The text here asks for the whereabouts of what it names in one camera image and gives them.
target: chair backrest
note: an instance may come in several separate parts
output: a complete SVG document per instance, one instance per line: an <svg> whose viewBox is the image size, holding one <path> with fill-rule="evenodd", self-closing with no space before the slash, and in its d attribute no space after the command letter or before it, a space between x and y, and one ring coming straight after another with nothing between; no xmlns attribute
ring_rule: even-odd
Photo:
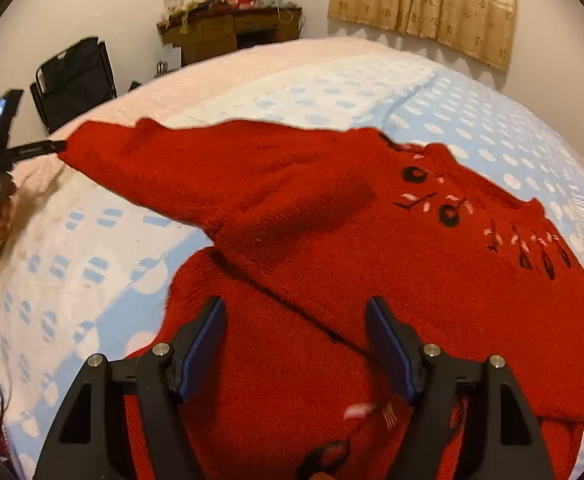
<svg viewBox="0 0 584 480"><path fill-rule="evenodd" d="M84 38L51 57L38 68L30 92L49 134L114 99L117 89L105 42Z"/></svg>

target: beige patterned curtain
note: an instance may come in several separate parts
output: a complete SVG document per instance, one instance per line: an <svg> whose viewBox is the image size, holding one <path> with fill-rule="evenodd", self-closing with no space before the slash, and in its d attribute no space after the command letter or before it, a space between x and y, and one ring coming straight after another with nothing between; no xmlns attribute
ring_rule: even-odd
<svg viewBox="0 0 584 480"><path fill-rule="evenodd" d="M515 0L330 0L328 17L411 34L507 71Z"/></svg>

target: white wall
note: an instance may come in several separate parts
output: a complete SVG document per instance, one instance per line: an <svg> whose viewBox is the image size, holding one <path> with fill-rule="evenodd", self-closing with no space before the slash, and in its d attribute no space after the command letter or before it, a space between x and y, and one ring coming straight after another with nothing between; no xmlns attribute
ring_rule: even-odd
<svg viewBox="0 0 584 480"><path fill-rule="evenodd" d="M0 95L27 90L12 127L12 144L46 135L28 90L37 67L85 36L108 47L118 94L156 73L162 44L156 22L163 0L14 0L0 19Z"/></svg>
<svg viewBox="0 0 584 480"><path fill-rule="evenodd" d="M352 35L417 52L472 76L530 108L584 156L584 8L578 0L518 0L512 65L507 75L433 41L328 20L328 0L304 7L304 37ZM0 94L28 88L37 66L83 36L106 41L117 89L149 80L162 51L155 22L162 0L15 0L0 19ZM27 94L12 143L45 131Z"/></svg>
<svg viewBox="0 0 584 480"><path fill-rule="evenodd" d="M507 75L433 41L328 20L329 0L294 1L307 16L304 38L368 38L444 63L520 102L584 156L584 8L578 0L518 0Z"/></svg>

